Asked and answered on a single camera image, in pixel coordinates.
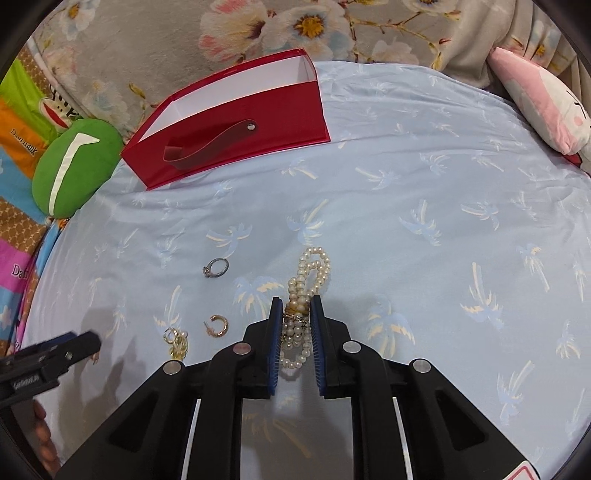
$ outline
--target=earring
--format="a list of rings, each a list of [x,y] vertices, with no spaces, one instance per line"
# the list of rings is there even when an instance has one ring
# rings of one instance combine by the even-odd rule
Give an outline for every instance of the earring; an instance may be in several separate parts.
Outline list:
[[[187,356],[187,352],[189,351],[188,336],[189,334],[187,332],[183,332],[182,330],[173,327],[167,328],[166,332],[164,332],[163,338],[164,341],[170,345],[168,353],[170,353],[173,360],[179,360],[182,362]]]
[[[207,334],[212,337],[223,337],[228,331],[228,319],[226,317],[222,317],[221,315],[212,315],[212,317],[209,319],[210,322],[215,322],[216,320],[221,320],[223,322],[223,329],[220,332],[216,332],[206,322],[203,322],[207,330]]]

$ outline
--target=red box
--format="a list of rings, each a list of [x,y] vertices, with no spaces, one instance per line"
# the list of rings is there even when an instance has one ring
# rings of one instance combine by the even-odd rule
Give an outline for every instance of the red box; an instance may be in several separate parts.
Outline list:
[[[329,141],[316,70],[297,49],[228,68],[170,96],[122,156],[151,190],[245,158]]]

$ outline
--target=green pillow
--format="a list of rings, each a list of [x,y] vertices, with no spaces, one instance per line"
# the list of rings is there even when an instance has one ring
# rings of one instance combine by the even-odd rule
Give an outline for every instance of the green pillow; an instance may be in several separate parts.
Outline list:
[[[102,120],[83,118],[41,156],[33,175],[33,198],[46,215],[68,218],[111,177],[123,141]]]

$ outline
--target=finger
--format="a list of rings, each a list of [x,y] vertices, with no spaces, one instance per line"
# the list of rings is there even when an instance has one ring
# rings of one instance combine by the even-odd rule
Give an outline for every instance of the finger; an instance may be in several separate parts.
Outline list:
[[[53,442],[50,440],[47,443],[42,443],[39,448],[39,454],[47,462],[53,462],[57,459],[57,449]]]
[[[41,443],[47,443],[51,439],[51,431],[43,420],[35,422],[35,434]]]
[[[33,410],[39,420],[45,420],[45,417],[47,417],[47,412],[37,400],[33,400]]]
[[[57,471],[60,469],[60,461],[58,459],[53,460],[52,462],[42,461],[43,467],[47,470],[50,474],[55,475]]]

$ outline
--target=box handle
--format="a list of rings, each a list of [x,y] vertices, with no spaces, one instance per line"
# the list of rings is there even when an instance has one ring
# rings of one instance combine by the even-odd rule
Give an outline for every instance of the box handle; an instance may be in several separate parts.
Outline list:
[[[183,147],[166,145],[164,147],[164,161],[178,170],[190,170],[202,164],[207,164],[222,150],[256,134],[257,131],[258,125],[254,120],[242,120],[226,128],[197,151],[188,152],[188,149]]]

